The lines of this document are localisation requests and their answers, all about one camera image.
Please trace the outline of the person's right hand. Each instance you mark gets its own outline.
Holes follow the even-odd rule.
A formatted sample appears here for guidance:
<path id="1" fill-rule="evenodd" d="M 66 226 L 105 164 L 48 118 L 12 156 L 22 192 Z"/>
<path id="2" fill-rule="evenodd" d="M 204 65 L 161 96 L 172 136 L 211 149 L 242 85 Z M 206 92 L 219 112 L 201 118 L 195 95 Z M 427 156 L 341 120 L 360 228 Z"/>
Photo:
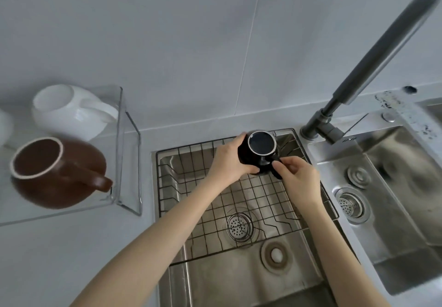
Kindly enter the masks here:
<path id="1" fill-rule="evenodd" d="M 283 184 L 290 201 L 300 213 L 305 215 L 309 210 L 322 205 L 319 172 L 298 156 L 282 157 L 280 160 L 294 166 L 294 179 L 283 181 Z"/>

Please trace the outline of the person's left hand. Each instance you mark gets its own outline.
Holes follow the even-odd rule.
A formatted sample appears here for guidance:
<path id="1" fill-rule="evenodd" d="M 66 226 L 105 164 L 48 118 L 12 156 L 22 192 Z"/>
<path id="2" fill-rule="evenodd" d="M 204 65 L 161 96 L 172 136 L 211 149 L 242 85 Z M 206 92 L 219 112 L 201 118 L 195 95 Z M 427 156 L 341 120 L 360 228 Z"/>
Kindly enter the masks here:
<path id="1" fill-rule="evenodd" d="M 238 181 L 240 159 L 238 148 L 244 141 L 246 133 L 243 132 L 227 144 L 218 146 L 213 162 L 209 169 L 207 179 L 210 183 L 217 185 L 221 191 L 232 183 Z"/>

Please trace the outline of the black ceramic mug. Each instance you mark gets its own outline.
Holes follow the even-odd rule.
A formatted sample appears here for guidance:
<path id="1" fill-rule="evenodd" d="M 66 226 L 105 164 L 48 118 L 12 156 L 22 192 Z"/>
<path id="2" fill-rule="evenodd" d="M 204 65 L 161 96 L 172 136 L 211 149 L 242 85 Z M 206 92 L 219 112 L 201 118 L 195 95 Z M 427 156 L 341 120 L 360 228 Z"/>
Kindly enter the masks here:
<path id="1" fill-rule="evenodd" d="M 254 165 L 259 172 L 253 176 L 264 176 L 271 173 L 278 180 L 282 177 L 274 169 L 272 162 L 281 161 L 276 137 L 268 131 L 253 130 L 246 133 L 238 148 L 238 157 L 242 164 Z"/>

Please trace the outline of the person's right forearm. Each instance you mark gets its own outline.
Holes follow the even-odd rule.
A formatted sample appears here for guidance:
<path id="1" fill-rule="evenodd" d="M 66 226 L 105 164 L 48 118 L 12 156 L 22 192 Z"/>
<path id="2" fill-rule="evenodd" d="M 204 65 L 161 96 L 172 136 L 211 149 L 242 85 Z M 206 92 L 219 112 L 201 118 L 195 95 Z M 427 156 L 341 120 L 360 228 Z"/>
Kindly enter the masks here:
<path id="1" fill-rule="evenodd" d="M 338 307 L 391 307 L 341 236 L 321 200 L 291 200 L 311 232 Z"/>

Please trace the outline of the person's left forearm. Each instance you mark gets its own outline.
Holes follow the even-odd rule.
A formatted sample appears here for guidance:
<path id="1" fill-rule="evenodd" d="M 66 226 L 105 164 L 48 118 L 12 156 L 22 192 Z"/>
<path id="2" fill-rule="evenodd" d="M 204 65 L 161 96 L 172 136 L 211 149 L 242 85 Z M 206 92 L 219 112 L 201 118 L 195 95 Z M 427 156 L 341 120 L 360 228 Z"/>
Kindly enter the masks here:
<path id="1" fill-rule="evenodd" d="M 143 307 L 220 192 L 206 177 L 187 198 L 111 259 L 69 307 Z"/>

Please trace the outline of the perforated round drain strainer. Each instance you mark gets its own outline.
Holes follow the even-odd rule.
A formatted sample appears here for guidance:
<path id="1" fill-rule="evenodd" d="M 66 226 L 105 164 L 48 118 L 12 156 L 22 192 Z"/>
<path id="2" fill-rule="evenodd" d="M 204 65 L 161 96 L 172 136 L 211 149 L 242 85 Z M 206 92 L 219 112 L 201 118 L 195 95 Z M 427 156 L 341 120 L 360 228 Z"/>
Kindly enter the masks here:
<path id="1" fill-rule="evenodd" d="M 235 243 L 247 243 L 252 239 L 254 225 L 251 218 L 243 213 L 235 213 L 227 219 L 226 231 Z"/>

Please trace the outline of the round metal drain cover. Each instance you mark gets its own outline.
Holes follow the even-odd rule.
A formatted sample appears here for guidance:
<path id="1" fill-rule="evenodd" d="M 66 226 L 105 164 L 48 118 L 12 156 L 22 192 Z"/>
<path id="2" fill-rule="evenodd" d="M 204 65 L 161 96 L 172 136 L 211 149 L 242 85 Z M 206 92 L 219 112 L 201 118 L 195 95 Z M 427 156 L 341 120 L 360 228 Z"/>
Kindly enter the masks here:
<path id="1" fill-rule="evenodd" d="M 372 181 L 367 170 L 357 165 L 350 165 L 346 174 L 351 184 L 361 189 L 367 189 Z"/>

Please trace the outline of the basket sink drain strainer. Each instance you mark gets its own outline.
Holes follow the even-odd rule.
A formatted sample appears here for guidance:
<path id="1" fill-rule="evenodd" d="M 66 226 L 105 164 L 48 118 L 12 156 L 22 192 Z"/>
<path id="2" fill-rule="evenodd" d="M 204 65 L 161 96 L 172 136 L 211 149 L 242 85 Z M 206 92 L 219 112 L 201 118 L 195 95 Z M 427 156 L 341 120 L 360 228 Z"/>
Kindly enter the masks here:
<path id="1" fill-rule="evenodd" d="M 343 187 L 334 193 L 341 210 L 352 224 L 363 224 L 371 216 L 371 206 L 366 197 L 352 187 Z"/>

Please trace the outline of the round sink drain plug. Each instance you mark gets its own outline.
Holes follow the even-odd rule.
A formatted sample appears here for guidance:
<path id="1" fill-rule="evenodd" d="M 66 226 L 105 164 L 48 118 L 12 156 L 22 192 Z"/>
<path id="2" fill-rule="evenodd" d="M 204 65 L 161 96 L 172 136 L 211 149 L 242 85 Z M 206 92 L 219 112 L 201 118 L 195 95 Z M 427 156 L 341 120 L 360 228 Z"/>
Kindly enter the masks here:
<path id="1" fill-rule="evenodd" d="M 265 241 L 262 244 L 260 256 L 263 266 L 275 275 L 282 275 L 291 268 L 292 257 L 289 245 L 284 241 Z"/>

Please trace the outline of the stainless steel double sink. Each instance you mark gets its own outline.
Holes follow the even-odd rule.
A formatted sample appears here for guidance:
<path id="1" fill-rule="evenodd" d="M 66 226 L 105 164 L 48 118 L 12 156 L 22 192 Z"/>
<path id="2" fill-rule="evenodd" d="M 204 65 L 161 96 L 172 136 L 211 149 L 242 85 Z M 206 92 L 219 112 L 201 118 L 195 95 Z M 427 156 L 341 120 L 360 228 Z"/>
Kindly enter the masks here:
<path id="1" fill-rule="evenodd" d="M 388 111 L 395 122 L 385 122 Z M 442 166 L 404 117 L 367 114 L 338 143 L 312 142 L 294 129 L 273 131 L 281 156 L 298 156 L 321 174 L 321 196 L 330 218 L 368 275 L 394 307 L 442 307 Z M 346 170 L 367 170 L 361 189 Z M 334 193 L 360 191 L 371 206 L 363 224 L 352 224 Z M 252 239 L 235 243 L 229 216 L 243 212 Z M 267 240 L 289 245 L 292 265 L 275 275 L 260 256 Z M 282 181 L 271 173 L 245 175 L 205 210 L 159 282 L 159 307 L 336 307 L 307 223 Z"/>

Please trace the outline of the clear acrylic tray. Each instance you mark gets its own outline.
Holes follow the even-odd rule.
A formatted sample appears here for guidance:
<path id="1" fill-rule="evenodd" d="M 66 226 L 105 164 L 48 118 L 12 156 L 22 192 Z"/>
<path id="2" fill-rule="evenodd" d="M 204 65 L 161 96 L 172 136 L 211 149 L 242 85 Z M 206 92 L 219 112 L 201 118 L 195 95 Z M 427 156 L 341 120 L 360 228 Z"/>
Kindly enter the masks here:
<path id="1" fill-rule="evenodd" d="M 90 90 L 104 103 L 119 110 L 118 123 L 108 125 L 100 135 L 91 140 L 91 144 L 107 160 L 106 177 L 113 181 L 113 187 L 108 193 L 95 191 L 79 204 L 66 209 L 44 209 L 19 195 L 10 180 L 9 161 L 19 146 L 44 136 L 44 133 L 37 129 L 31 118 L 30 98 L 27 101 L 0 102 L 0 109 L 10 114 L 14 121 L 12 136 L 5 146 L 0 147 L 0 226 L 108 205 L 118 205 L 141 216 L 141 134 L 127 110 L 124 91 L 118 86 L 93 87 Z"/>

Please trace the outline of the grey metal kitchen faucet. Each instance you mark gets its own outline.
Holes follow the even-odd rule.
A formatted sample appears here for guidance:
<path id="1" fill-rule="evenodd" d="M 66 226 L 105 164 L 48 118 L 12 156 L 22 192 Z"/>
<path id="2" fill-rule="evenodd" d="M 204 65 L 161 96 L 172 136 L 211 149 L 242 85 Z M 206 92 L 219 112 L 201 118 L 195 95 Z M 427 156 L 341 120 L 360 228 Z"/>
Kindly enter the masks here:
<path id="1" fill-rule="evenodd" d="M 300 135 L 309 141 L 321 136 L 329 144 L 343 138 L 345 132 L 331 124 L 335 110 L 354 101 L 418 31 L 439 2 L 412 0 L 334 91 L 330 101 L 301 127 Z"/>

